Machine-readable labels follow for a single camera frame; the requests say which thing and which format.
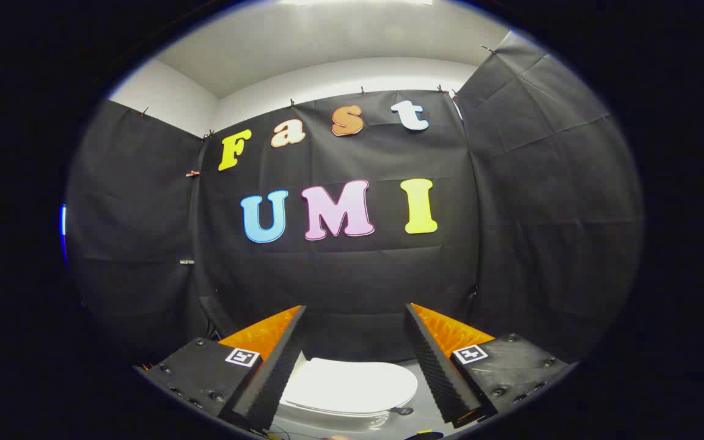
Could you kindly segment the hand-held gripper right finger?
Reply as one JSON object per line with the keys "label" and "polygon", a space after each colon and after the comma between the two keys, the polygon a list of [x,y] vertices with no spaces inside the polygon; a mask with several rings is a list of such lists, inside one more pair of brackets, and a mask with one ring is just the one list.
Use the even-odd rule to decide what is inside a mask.
{"label": "hand-held gripper right finger", "polygon": [[509,332],[494,337],[407,303],[403,327],[444,422],[462,428],[525,406],[572,365]]}

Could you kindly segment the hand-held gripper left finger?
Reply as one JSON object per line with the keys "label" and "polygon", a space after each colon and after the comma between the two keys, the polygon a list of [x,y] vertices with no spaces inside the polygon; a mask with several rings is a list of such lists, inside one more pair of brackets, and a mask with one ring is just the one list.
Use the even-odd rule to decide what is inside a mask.
{"label": "hand-held gripper left finger", "polygon": [[135,371],[202,419],[240,433],[265,433],[306,339],[300,304],[218,342],[190,340]]}

